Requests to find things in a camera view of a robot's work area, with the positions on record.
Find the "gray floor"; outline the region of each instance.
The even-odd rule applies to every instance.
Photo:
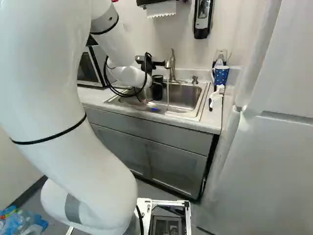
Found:
[[[157,200],[179,200],[180,198],[174,196],[168,192],[162,191],[154,186],[146,184],[140,180],[138,183],[138,196],[152,198]],[[38,191],[32,198],[30,198],[23,206],[23,209],[30,210],[40,214],[44,220],[49,223],[48,228],[43,233],[43,235],[65,235],[68,226],[56,221],[54,218],[50,217],[43,209],[40,203],[40,191]],[[191,208],[191,222],[192,222],[192,235],[207,235],[206,233],[198,230],[196,228],[194,219],[196,218],[196,213],[198,210],[198,205],[192,204]],[[84,232],[75,230],[73,235],[86,235]]]

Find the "black cup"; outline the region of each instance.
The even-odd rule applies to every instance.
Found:
[[[152,99],[162,100],[163,98],[163,75],[153,75],[152,76]]]

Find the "microwave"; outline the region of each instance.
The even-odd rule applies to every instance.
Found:
[[[77,85],[105,88],[108,85],[104,81],[103,66],[106,59],[106,53],[99,46],[99,44],[90,35],[85,50],[82,54],[78,73]]]

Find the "faucet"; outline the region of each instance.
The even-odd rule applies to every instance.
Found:
[[[174,55],[174,49],[172,48],[172,56],[166,61],[166,64],[164,66],[167,70],[170,70],[170,78],[169,78],[170,82],[176,81],[175,63],[176,63],[176,59],[175,59],[175,55]]]

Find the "white refrigerator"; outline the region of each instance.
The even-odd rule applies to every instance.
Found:
[[[313,0],[267,0],[223,125],[197,226],[216,235],[313,234]]]

